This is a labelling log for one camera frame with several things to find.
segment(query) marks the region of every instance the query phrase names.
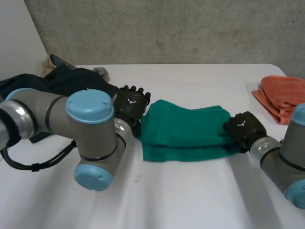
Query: white table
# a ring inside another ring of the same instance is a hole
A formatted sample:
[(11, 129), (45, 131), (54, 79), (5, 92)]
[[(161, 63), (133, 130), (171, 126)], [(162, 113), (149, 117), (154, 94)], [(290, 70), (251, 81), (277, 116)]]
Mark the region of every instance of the white table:
[[(88, 69), (96, 65), (82, 66)], [(168, 100), (186, 108), (221, 105), (231, 115), (251, 111), (269, 135), (280, 140), (277, 125), (254, 99), (267, 75), (285, 75), (269, 64), (104, 65), (112, 84), (136, 85), (152, 103)], [(13, 159), (31, 164), (51, 158), (69, 139), (51, 136), (21, 141)], [(57, 166), (38, 173), (0, 163), (1, 229), (291, 229), (303, 228), (305, 212), (296, 209), (245, 155), (196, 163), (149, 163), (132, 140), (111, 186), (88, 191), (73, 179), (77, 150)]]

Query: concrete wall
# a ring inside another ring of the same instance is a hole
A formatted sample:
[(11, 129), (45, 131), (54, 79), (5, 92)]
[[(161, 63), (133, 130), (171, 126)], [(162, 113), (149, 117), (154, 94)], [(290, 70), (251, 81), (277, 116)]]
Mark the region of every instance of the concrete wall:
[(0, 0), (0, 80), (41, 74), (47, 53), (23, 0)]
[(305, 0), (25, 0), (74, 64), (272, 63), (305, 76)]

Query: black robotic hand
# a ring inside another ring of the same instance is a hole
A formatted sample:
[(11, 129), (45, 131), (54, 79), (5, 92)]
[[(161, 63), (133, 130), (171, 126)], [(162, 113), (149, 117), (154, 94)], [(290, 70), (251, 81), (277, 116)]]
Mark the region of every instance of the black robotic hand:
[(145, 95), (143, 92), (144, 90), (141, 87), (138, 90), (135, 86), (129, 89), (126, 85), (119, 89), (113, 103), (114, 118), (124, 120), (131, 127), (132, 134), (135, 137), (141, 135), (140, 119), (151, 97), (149, 92)]
[(267, 136), (264, 126), (249, 111), (229, 118), (223, 129), (241, 146), (241, 153), (249, 151), (255, 141)]

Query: white wall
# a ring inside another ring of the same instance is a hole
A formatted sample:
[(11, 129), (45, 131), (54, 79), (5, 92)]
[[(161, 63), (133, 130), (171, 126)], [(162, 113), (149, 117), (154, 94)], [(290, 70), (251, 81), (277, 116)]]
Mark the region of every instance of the white wall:
[(41, 73), (47, 56), (23, 0), (0, 0), (0, 80)]

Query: green towel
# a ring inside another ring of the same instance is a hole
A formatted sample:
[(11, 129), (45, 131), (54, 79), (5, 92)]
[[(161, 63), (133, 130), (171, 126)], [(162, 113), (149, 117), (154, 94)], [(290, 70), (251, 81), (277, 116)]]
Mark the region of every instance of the green towel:
[(230, 114), (221, 106), (189, 110), (164, 100), (151, 104), (141, 120), (146, 161), (202, 161), (237, 153), (223, 130)]

